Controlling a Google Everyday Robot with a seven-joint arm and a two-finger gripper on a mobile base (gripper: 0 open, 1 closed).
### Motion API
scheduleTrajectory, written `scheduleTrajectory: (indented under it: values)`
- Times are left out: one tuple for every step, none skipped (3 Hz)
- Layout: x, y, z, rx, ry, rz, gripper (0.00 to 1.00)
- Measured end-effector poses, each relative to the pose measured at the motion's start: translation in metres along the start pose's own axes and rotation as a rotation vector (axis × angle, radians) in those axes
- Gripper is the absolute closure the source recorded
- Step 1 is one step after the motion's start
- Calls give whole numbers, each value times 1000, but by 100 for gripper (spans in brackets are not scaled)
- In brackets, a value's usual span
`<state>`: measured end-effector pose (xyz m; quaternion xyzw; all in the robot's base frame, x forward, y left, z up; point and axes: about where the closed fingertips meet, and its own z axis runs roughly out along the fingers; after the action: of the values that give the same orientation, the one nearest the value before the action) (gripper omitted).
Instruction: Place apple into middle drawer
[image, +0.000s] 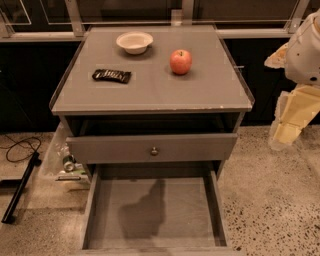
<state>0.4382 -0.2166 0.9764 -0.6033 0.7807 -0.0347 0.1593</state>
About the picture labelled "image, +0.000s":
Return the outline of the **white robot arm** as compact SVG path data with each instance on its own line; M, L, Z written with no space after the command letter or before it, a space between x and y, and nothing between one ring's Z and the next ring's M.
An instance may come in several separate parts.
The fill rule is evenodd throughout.
M296 83L291 92L281 92L269 132L270 147L283 150L320 113L320 10L308 15L264 65L283 68L286 78Z

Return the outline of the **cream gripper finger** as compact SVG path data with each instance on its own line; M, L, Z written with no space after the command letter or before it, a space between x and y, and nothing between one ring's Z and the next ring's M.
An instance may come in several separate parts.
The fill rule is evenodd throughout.
M282 91L269 131L269 146L273 150L291 146L319 112L319 86L298 84L291 92Z
M287 49L288 44L283 44L265 60L264 65L274 69L283 68L285 66Z

